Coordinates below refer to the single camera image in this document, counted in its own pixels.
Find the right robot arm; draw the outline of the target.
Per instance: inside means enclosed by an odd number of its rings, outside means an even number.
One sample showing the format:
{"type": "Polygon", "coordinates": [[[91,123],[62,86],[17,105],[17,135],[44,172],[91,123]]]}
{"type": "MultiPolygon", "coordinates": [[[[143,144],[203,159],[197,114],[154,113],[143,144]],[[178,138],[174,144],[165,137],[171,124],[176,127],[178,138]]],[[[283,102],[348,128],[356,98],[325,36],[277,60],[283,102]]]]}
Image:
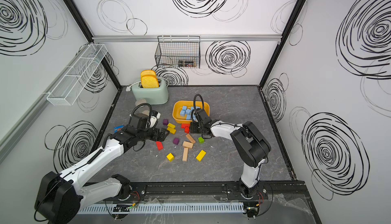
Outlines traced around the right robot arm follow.
{"type": "Polygon", "coordinates": [[[212,120],[204,109],[191,113],[203,135],[231,140],[243,161],[243,172],[239,180],[239,189],[244,198],[250,199],[256,192],[260,181],[260,171],[268,163],[271,145],[250,121],[243,124],[212,120]]]}

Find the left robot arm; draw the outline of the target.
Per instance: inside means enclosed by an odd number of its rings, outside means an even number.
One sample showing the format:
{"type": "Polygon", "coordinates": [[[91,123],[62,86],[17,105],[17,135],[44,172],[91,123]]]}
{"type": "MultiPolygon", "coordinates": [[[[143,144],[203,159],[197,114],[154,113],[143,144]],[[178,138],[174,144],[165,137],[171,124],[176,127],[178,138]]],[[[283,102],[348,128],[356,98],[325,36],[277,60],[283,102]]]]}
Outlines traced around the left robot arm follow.
{"type": "Polygon", "coordinates": [[[139,142],[163,142],[169,135],[165,128],[136,129],[125,126],[107,136],[107,141],[86,158],[60,173],[49,172],[40,183],[34,209],[45,221],[66,224],[83,208],[108,198],[126,201],[133,193],[130,181],[115,174],[109,179],[86,185],[102,168],[139,142]]]}

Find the yellow plastic tub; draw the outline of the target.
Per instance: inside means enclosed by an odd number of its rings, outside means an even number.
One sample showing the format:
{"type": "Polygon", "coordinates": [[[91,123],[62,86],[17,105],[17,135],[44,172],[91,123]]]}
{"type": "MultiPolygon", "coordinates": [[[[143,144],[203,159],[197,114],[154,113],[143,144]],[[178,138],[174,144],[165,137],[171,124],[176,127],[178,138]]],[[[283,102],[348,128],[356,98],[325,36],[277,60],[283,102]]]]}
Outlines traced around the yellow plastic tub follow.
{"type": "MultiPolygon", "coordinates": [[[[207,115],[210,115],[210,106],[207,102],[196,101],[195,103],[197,108],[203,108],[207,115]]],[[[193,101],[178,101],[174,105],[172,116],[179,124],[190,124],[192,122],[190,114],[193,109],[193,101]]]]}

